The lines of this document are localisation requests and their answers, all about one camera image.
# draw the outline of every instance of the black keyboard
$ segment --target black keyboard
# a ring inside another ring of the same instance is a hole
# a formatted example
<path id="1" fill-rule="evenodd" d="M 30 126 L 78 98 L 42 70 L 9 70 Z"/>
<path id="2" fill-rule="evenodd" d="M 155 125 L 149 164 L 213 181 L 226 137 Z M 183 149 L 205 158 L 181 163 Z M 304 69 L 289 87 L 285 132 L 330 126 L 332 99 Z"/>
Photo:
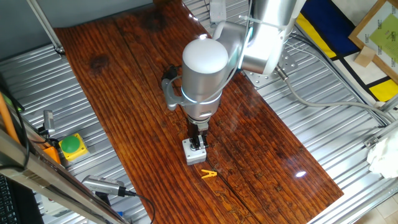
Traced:
<path id="1" fill-rule="evenodd" d="M 19 224 L 17 212 L 14 208 L 15 201 L 12 197 L 11 186 L 7 179 L 0 175 L 0 223 Z"/>

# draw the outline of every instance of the wooden table surface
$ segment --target wooden table surface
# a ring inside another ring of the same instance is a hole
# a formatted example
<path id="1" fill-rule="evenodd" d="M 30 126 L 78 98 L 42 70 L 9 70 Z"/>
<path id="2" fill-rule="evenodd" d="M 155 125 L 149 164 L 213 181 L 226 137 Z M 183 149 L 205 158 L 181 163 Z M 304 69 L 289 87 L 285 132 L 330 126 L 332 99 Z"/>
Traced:
<path id="1" fill-rule="evenodd" d="M 310 221 L 343 193 L 241 74 L 210 119 L 206 162 L 186 165 L 186 114 L 167 109 L 160 78 L 206 34 L 189 15 L 174 1 L 56 29 L 137 193 L 156 223 Z"/>

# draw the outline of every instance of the metal bracket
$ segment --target metal bracket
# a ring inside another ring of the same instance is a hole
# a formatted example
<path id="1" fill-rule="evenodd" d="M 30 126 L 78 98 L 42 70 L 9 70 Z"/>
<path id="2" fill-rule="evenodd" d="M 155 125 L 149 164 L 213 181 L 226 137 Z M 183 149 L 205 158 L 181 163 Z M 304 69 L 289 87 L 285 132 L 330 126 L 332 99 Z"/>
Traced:
<path id="1" fill-rule="evenodd" d="M 370 149 L 372 148 L 374 145 L 376 145 L 377 143 L 379 143 L 379 139 L 375 136 L 371 137 L 370 139 L 366 140 L 364 142 L 365 146 Z"/>
<path id="2" fill-rule="evenodd" d="M 182 146 L 184 148 L 185 152 L 185 158 L 187 159 L 187 165 L 193 165 L 199 162 L 205 162 L 206 161 L 206 149 L 197 149 L 193 150 L 192 149 L 192 144 L 190 139 L 184 139 L 182 141 Z"/>
<path id="3" fill-rule="evenodd" d="M 280 67 L 282 67 L 283 71 L 286 74 L 296 71 L 297 67 L 299 66 L 285 49 L 282 51 L 282 55 L 280 56 L 279 65 Z M 254 88 L 257 90 L 264 85 L 280 78 L 276 71 L 273 71 L 270 75 L 258 74 L 254 72 L 249 72 L 247 70 L 244 70 L 244 72 L 251 81 L 251 83 L 253 83 Z"/>

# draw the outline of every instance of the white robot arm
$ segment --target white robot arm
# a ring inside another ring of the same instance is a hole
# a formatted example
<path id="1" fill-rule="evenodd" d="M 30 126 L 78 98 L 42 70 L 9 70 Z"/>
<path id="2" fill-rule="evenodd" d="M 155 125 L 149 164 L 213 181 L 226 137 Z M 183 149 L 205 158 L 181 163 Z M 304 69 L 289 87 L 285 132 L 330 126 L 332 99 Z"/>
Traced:
<path id="1" fill-rule="evenodd" d="M 175 96 L 172 80 L 164 78 L 167 105 L 182 105 L 188 114 L 189 138 L 183 141 L 188 165 L 206 159 L 208 121 L 220 104 L 222 89 L 237 68 L 270 74 L 278 67 L 305 0 L 251 0 L 245 26 L 220 22 L 212 39 L 190 42 L 182 55 L 182 96 Z"/>

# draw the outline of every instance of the metal tube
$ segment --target metal tube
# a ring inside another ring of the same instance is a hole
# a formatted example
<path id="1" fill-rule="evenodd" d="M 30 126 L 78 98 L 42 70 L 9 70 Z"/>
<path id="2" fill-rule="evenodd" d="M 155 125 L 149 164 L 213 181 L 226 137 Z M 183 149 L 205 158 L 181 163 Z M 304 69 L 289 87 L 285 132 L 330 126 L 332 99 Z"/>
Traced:
<path id="1" fill-rule="evenodd" d="M 41 23 L 47 35 L 49 36 L 51 42 L 55 47 L 55 51 L 58 52 L 59 54 L 65 53 L 65 50 L 63 49 L 60 40 L 58 39 L 57 35 L 52 29 L 52 26 L 47 17 L 45 16 L 42 8 L 37 3 L 37 0 L 27 0 L 27 3 L 29 4 L 30 8 L 32 8 L 32 11 L 36 15 L 37 19 Z"/>

